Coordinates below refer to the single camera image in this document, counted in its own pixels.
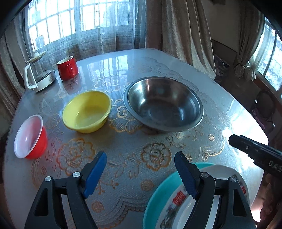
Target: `stainless steel bowl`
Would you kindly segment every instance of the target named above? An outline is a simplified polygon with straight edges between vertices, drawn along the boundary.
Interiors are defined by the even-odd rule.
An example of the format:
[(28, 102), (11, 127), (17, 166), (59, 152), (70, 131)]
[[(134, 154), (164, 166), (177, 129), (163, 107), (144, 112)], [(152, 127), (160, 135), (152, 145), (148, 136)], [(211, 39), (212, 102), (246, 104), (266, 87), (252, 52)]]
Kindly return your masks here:
[(195, 92), (176, 80), (159, 76), (131, 83), (124, 91), (124, 104), (141, 123), (165, 132), (194, 128), (204, 116)]

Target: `red bowl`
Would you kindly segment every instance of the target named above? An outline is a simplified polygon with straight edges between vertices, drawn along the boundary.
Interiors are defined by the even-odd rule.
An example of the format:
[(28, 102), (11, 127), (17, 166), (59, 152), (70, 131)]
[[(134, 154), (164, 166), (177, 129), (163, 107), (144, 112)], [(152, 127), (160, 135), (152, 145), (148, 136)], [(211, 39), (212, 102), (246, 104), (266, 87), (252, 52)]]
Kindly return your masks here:
[(29, 117), (21, 125), (15, 138), (14, 151), (18, 158), (35, 159), (47, 148), (47, 133), (40, 115)]

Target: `round table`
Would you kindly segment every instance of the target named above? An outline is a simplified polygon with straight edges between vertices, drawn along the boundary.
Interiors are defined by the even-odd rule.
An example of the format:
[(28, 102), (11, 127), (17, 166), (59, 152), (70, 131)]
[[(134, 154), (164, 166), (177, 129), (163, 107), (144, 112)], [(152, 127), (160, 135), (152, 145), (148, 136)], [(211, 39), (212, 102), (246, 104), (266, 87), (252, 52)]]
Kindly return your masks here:
[[(268, 144), (249, 112), (227, 91), (192, 66), (156, 49), (136, 49), (90, 57), (77, 62), (79, 75), (62, 82), (59, 77), (42, 92), (26, 91), (8, 134), (4, 159), (7, 205), (16, 228), (24, 228), (31, 204), (46, 176), (70, 176), (107, 154), (107, 166), (87, 200), (99, 228), (142, 228), (146, 205), (158, 185), (176, 171), (174, 154), (182, 151), (190, 162), (211, 162), (237, 170), (254, 201), (263, 170), (247, 154), (231, 147), (230, 135), (244, 135)], [(122, 100), (126, 86), (146, 76), (169, 77), (189, 86), (201, 99), (204, 118), (194, 129), (159, 133), (135, 120)], [(107, 93), (113, 102), (105, 125), (90, 134), (67, 129), (61, 119), (64, 106), (86, 90)], [(18, 159), (14, 139), (21, 124), (39, 114), (47, 130), (48, 146), (35, 160)], [(63, 197), (69, 228), (75, 228)]]

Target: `blue gripper pad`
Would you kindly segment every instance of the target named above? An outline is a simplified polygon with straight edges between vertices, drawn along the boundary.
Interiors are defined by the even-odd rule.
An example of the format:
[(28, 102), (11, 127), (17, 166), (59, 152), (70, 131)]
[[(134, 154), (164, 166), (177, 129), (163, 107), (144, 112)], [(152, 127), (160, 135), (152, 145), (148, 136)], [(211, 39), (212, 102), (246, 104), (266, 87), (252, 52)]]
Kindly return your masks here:
[(95, 188), (100, 180), (100, 177), (106, 167), (107, 164), (107, 156), (105, 152), (100, 151), (94, 160), (91, 163), (88, 163), (84, 166), (81, 172), (86, 169), (86, 178), (84, 182), (84, 191), (82, 193), (83, 197), (87, 199), (90, 195), (93, 194)]
[(189, 163), (189, 161), (181, 151), (177, 152), (174, 155), (174, 164), (186, 188), (187, 193), (194, 199), (197, 199), (199, 197), (197, 188), (200, 183), (200, 171), (196, 166), (195, 167), (198, 171), (194, 168), (194, 164)]

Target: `glass kettle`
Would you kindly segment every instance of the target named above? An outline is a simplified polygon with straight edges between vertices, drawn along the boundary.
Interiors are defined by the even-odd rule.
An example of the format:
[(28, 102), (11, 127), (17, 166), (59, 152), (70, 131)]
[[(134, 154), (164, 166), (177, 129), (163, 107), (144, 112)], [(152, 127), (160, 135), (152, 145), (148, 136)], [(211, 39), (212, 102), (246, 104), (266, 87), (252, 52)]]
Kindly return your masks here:
[(26, 89), (38, 92), (49, 86), (56, 79), (46, 52), (35, 53), (33, 58), (26, 62), (27, 65), (23, 71)]

